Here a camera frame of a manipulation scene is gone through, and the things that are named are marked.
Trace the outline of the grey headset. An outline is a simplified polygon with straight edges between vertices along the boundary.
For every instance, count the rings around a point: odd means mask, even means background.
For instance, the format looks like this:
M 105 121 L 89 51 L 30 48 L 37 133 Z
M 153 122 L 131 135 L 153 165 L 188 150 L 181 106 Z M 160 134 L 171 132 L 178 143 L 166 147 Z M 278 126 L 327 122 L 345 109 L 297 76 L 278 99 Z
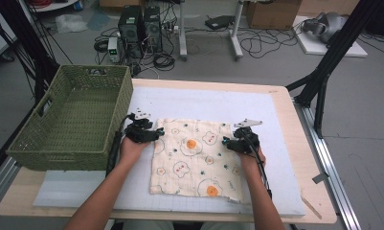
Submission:
M 305 20 L 302 31 L 311 32 L 322 42 L 328 44 L 346 22 L 347 18 L 335 11 L 321 12 L 316 17 Z

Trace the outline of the black computer tower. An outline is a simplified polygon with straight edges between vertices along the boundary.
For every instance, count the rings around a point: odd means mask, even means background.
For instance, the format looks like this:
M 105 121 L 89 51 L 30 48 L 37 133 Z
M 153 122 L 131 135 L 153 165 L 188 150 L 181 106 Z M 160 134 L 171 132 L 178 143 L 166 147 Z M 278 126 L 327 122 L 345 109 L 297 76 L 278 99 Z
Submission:
M 145 38 L 142 8 L 125 5 L 118 23 L 125 54 L 130 58 L 141 58 L 141 42 Z
M 162 51 L 160 8 L 156 6 L 146 7 L 144 21 L 148 37 L 148 48 L 154 53 L 160 53 Z

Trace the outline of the white grid mat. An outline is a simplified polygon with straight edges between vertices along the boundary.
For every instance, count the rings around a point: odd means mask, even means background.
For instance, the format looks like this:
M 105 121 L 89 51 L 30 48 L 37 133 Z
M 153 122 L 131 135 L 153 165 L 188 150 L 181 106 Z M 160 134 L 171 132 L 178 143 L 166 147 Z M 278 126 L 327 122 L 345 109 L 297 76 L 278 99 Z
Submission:
M 155 127 L 159 119 L 188 119 L 227 123 L 232 138 L 234 124 L 245 119 L 262 121 L 252 130 L 259 136 L 260 147 L 266 156 L 264 167 L 272 200 L 279 214 L 287 218 L 301 218 L 305 207 L 290 161 L 276 101 L 269 93 L 211 91 L 138 86 L 135 88 L 131 110 L 140 108 L 150 114 Z M 125 180 L 117 198 L 118 210 L 186 212 L 249 215 L 251 197 L 245 174 L 241 169 L 244 199 L 240 202 L 226 197 L 198 197 L 153 194 L 149 191 L 154 144 L 144 149 Z

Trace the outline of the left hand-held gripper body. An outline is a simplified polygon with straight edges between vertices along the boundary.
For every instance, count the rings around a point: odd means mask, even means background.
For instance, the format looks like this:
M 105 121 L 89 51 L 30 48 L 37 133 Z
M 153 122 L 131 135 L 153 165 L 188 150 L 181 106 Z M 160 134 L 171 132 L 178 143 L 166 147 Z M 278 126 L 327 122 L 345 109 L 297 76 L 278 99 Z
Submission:
M 124 135 L 135 143 L 147 143 L 159 139 L 159 131 L 151 130 L 153 122 L 149 120 L 150 114 L 137 108 L 134 112 L 127 115 L 131 121 L 124 129 Z

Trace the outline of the black metal frame stand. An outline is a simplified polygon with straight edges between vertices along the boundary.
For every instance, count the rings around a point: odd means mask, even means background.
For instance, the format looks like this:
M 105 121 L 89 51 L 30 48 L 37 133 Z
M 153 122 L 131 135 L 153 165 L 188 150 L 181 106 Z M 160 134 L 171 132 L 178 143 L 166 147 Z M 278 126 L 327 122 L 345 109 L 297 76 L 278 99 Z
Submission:
M 0 0 L 0 15 L 5 19 L 23 51 L 0 24 L 0 36 L 11 47 L 25 74 L 34 80 L 34 99 L 38 104 L 49 89 L 59 64 L 47 52 L 18 0 Z
M 317 98 L 313 129 L 321 139 L 324 138 L 322 127 L 329 77 L 382 5 L 384 0 L 359 0 L 317 67 L 309 75 L 286 86 L 288 91 L 303 87 L 294 98 L 301 107 L 310 108 L 313 99 Z

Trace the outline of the person's light trousers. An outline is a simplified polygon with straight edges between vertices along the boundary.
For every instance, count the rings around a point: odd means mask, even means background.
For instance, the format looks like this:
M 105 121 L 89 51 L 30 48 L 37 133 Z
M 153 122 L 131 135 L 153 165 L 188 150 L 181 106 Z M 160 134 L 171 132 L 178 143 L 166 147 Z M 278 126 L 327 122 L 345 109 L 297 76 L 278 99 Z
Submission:
M 125 220 L 123 230 L 251 230 L 249 223 L 242 222 L 189 222 L 168 220 Z

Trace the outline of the white floor board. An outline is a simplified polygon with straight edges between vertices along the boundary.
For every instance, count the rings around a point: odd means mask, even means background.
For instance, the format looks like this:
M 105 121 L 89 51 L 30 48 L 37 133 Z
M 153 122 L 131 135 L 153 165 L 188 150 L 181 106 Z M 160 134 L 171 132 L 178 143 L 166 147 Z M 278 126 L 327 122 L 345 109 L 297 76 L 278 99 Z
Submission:
M 294 32 L 305 54 L 323 56 L 328 50 L 327 45 L 312 33 L 302 31 L 303 22 L 307 19 L 308 16 L 297 16 L 293 22 Z M 357 42 L 354 42 L 345 54 L 346 58 L 366 58 L 367 56 L 367 52 Z

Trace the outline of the clear plastic bag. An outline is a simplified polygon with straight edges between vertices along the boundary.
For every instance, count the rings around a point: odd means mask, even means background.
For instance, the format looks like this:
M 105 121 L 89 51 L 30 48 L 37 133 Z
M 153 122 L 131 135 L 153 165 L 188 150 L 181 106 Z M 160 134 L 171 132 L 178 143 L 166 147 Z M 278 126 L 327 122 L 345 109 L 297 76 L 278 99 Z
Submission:
M 60 34 L 79 33 L 87 30 L 87 23 L 80 15 L 63 14 L 56 17 L 56 27 Z

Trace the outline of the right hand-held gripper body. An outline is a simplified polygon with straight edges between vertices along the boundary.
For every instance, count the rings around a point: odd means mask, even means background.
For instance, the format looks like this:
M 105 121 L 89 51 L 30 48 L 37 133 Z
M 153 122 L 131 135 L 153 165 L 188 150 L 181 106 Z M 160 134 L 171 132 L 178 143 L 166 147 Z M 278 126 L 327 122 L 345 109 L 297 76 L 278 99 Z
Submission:
M 252 130 L 253 126 L 259 126 L 262 121 L 245 119 L 234 124 L 236 130 L 233 132 L 234 139 L 231 145 L 226 146 L 228 150 L 249 154 L 256 152 L 260 146 L 259 136 Z

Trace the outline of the grey tape piece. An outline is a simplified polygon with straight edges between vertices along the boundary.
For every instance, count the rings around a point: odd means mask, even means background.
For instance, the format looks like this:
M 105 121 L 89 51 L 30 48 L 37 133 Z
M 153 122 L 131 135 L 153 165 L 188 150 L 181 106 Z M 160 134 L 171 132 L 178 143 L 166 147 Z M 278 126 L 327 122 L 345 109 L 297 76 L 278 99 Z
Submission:
M 322 182 L 322 181 L 326 181 L 326 180 L 328 180 L 328 178 L 329 178 L 329 174 L 326 173 L 326 172 L 322 172 L 322 173 L 320 173 L 320 174 L 314 176 L 314 177 L 312 178 L 312 181 L 313 181 L 315 184 L 318 184 L 318 183 L 320 183 L 320 182 Z

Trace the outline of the white power supply box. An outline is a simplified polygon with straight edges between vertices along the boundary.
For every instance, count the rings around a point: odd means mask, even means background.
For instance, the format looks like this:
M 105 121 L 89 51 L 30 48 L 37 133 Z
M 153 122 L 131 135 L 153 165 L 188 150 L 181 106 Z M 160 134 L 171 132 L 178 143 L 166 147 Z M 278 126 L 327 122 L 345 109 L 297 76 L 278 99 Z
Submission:
M 111 62 L 118 63 L 120 61 L 119 42 L 117 37 L 108 38 L 107 52 Z

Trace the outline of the green woven basket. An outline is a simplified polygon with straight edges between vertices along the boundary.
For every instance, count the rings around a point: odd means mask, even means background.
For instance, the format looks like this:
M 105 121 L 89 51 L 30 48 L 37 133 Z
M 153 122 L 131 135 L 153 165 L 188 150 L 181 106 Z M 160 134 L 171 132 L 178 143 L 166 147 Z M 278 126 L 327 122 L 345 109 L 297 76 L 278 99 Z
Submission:
M 126 66 L 60 66 L 7 155 L 34 171 L 104 171 L 132 92 Z

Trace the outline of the black flat device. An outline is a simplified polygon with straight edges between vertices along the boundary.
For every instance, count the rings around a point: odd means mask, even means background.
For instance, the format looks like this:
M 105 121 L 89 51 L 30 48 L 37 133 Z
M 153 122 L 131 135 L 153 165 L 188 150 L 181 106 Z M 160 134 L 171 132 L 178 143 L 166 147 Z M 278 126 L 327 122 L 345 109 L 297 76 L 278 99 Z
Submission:
M 205 21 L 205 25 L 212 30 L 228 28 L 235 21 L 231 15 L 221 15 L 214 18 L 209 18 Z

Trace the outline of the white desk leg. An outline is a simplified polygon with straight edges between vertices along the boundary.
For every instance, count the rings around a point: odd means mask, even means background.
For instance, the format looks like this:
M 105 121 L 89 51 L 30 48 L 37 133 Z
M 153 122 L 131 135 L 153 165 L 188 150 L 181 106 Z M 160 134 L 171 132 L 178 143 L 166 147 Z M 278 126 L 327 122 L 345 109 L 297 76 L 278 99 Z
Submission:
M 237 0 L 234 26 L 233 26 L 233 29 L 230 31 L 230 39 L 231 39 L 231 42 L 235 51 L 235 56 L 236 56 L 235 60 L 239 60 L 243 57 L 243 53 L 237 38 L 237 32 L 238 32 L 240 18 L 242 15 L 243 5 L 244 5 L 243 0 Z
M 185 13 L 184 13 L 185 0 L 179 0 L 179 54 L 182 60 L 186 60 L 188 57 L 187 41 L 185 33 Z

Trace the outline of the cream printed cloth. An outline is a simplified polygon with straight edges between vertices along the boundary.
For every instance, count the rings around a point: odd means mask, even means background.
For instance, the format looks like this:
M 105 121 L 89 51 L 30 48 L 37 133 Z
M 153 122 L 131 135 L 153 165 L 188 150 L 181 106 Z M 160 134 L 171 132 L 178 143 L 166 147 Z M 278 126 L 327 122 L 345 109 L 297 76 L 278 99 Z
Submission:
M 159 119 L 165 131 L 154 144 L 149 191 L 155 195 L 244 199 L 237 154 L 223 146 L 227 123 Z

